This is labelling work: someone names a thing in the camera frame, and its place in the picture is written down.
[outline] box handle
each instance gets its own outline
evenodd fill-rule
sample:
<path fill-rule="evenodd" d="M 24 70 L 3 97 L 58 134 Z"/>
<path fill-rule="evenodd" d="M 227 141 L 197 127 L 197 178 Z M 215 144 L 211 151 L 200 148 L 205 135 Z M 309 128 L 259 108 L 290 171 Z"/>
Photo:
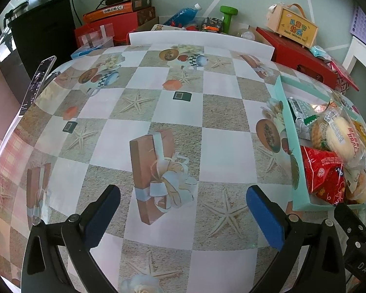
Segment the box handle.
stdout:
<path fill-rule="evenodd" d="M 293 3 L 293 4 L 288 5 L 287 7 L 288 8 L 291 8 L 293 5 L 296 6 L 300 10 L 300 12 L 303 15 L 303 17 L 306 18 L 305 13 L 304 13 L 304 10 L 303 10 L 303 8 L 299 4 Z"/>

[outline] starfish print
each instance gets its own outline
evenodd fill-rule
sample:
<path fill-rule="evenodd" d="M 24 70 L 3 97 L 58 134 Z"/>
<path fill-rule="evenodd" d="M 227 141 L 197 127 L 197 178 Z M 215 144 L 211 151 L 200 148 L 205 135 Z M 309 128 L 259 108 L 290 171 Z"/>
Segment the starfish print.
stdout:
<path fill-rule="evenodd" d="M 159 280 L 167 278 L 167 277 L 173 277 L 173 276 L 178 275 L 181 272 L 183 272 L 183 270 L 173 270 L 170 272 L 166 272 L 166 271 L 155 272 L 153 269 L 152 254 L 150 251 L 148 252 L 147 260 L 148 260 L 148 264 L 146 266 L 146 269 L 140 269 L 139 267 L 137 267 L 136 265 L 134 265 L 131 262 L 128 262 L 128 264 L 134 271 L 138 272 L 139 274 L 150 275 L 151 277 L 154 277 Z"/>
<path fill-rule="evenodd" d="M 269 151 L 266 148 L 262 148 L 261 146 L 258 147 L 259 151 L 261 151 L 262 153 L 264 153 L 265 155 L 270 157 L 270 160 L 268 161 L 268 166 L 265 170 L 266 173 L 268 173 L 270 171 L 270 169 L 276 165 L 276 161 L 275 161 L 275 155 L 273 152 Z"/>
<path fill-rule="evenodd" d="M 74 74 L 74 69 L 67 69 L 66 71 L 64 71 L 63 73 L 61 73 L 57 77 L 57 79 L 62 80 L 63 82 L 66 81 L 67 83 L 70 83 L 72 81 L 72 79 L 79 78 L 80 75 L 75 75 Z"/>
<path fill-rule="evenodd" d="M 213 230 L 207 235 L 208 237 L 211 237 L 215 235 L 217 232 L 221 230 L 221 228 L 226 225 L 227 223 L 233 228 L 233 230 L 238 234 L 240 238 L 244 238 L 240 227 L 235 219 L 235 216 L 243 212 L 245 209 L 247 209 L 247 205 L 240 206 L 238 208 L 231 208 L 228 195 L 226 193 L 226 189 L 223 190 L 223 207 L 218 208 L 214 207 L 213 205 L 203 203 L 203 205 L 210 210 L 212 213 L 218 215 L 220 217 L 218 223 L 213 228 Z"/>
<path fill-rule="evenodd" d="M 128 98 L 128 97 L 122 97 L 122 98 L 125 99 L 129 104 L 125 108 L 123 108 L 119 113 L 125 112 L 125 111 L 131 109 L 132 107 L 134 107 L 139 114 L 142 114 L 142 109 L 141 109 L 141 104 L 142 103 L 148 102 L 148 101 L 151 101 L 151 100 L 155 99 L 155 98 L 141 99 L 139 91 L 137 91 L 134 99 L 131 99 L 131 98 Z"/>
<path fill-rule="evenodd" d="M 71 149 L 72 147 L 74 147 L 76 144 L 79 144 L 80 146 L 80 151 L 83 152 L 84 149 L 84 139 L 87 137 L 90 137 L 96 133 L 98 133 L 97 130 L 94 131 L 86 131 L 87 125 L 84 123 L 83 126 L 81 127 L 81 130 L 78 132 L 76 130 L 73 131 L 73 133 L 76 136 L 76 139 L 72 142 L 71 145 L 69 145 L 69 147 L 67 147 L 67 150 Z"/>
<path fill-rule="evenodd" d="M 0 208 L 4 209 L 4 200 L 12 198 L 11 195 L 5 194 L 4 187 L 0 185 Z"/>
<path fill-rule="evenodd" d="M 216 57 L 215 59 L 209 59 L 209 62 L 212 62 L 213 65 L 210 68 L 225 68 L 227 65 L 231 64 L 230 61 L 223 61 L 219 57 Z"/>
<path fill-rule="evenodd" d="M 147 47 L 147 45 L 130 45 L 128 51 L 132 51 L 132 50 L 142 50 L 143 48 Z"/>
<path fill-rule="evenodd" d="M 174 75 L 172 75 L 172 77 L 175 78 L 175 79 L 177 79 L 177 80 L 179 80 L 182 83 L 187 84 L 188 86 L 191 86 L 192 85 L 191 84 L 191 80 L 195 80 L 195 79 L 198 79 L 199 78 L 199 76 L 188 77 L 188 74 L 185 73 L 183 70 L 182 70 L 182 74 L 181 75 L 174 74 Z"/>

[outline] printed gift box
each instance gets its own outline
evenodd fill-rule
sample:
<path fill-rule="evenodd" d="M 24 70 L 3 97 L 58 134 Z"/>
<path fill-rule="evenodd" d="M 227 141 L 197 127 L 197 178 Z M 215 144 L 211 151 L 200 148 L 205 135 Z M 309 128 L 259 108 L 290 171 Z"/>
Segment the printed gift box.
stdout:
<path fill-rule="evenodd" d="M 193 200 L 198 182 L 188 174 L 189 159 L 175 151 L 172 130 L 130 141 L 130 154 L 142 222 L 151 225 L 170 209 Z"/>
<path fill-rule="evenodd" d="M 28 228 L 30 230 L 33 226 L 33 220 L 37 217 L 48 223 L 48 182 L 50 171 L 51 163 L 27 170 L 26 203 Z"/>

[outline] red box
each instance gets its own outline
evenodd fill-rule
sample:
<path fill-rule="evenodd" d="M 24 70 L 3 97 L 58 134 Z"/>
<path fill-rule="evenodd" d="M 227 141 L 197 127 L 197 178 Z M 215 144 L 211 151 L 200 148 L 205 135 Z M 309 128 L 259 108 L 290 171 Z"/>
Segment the red box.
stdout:
<path fill-rule="evenodd" d="M 126 43 L 126 35 L 143 25 L 147 21 L 156 17 L 156 11 L 154 6 L 146 8 L 140 11 L 118 14 L 95 21 L 93 23 L 87 23 L 74 30 L 76 36 L 77 46 L 80 47 L 79 37 L 88 33 L 96 32 L 100 29 L 101 25 L 112 24 L 114 28 L 114 44 Z"/>
<path fill-rule="evenodd" d="M 272 61 L 304 73 L 328 87 L 335 89 L 338 76 L 321 59 L 316 58 L 307 49 L 291 39 L 280 37 L 279 34 L 256 28 L 274 48 Z"/>

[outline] smartphone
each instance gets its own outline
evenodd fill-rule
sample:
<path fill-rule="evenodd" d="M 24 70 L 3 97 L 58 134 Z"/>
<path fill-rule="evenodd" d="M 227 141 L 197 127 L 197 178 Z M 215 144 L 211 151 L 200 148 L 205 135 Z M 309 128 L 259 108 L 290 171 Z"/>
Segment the smartphone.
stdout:
<path fill-rule="evenodd" d="M 38 69 L 35 72 L 33 79 L 31 80 L 30 86 L 28 86 L 28 90 L 24 97 L 22 107 L 20 108 L 20 116 L 26 113 L 27 109 L 30 108 L 31 104 L 42 91 L 43 83 L 49 75 L 56 59 L 56 56 L 52 56 L 41 61 L 41 63 L 39 64 Z"/>

